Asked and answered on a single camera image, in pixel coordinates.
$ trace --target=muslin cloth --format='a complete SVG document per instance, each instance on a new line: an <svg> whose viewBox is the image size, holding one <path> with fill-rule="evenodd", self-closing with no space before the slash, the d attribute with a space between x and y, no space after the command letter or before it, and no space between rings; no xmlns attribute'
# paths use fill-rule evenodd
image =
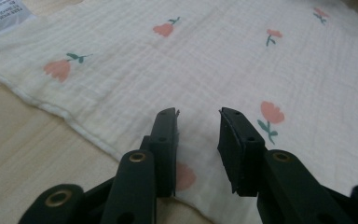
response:
<svg viewBox="0 0 358 224"><path fill-rule="evenodd" d="M85 0L0 36L0 81L116 159L176 107L177 198L215 223L259 223L231 194L220 115L322 184L358 185L358 14L339 1Z"/></svg>

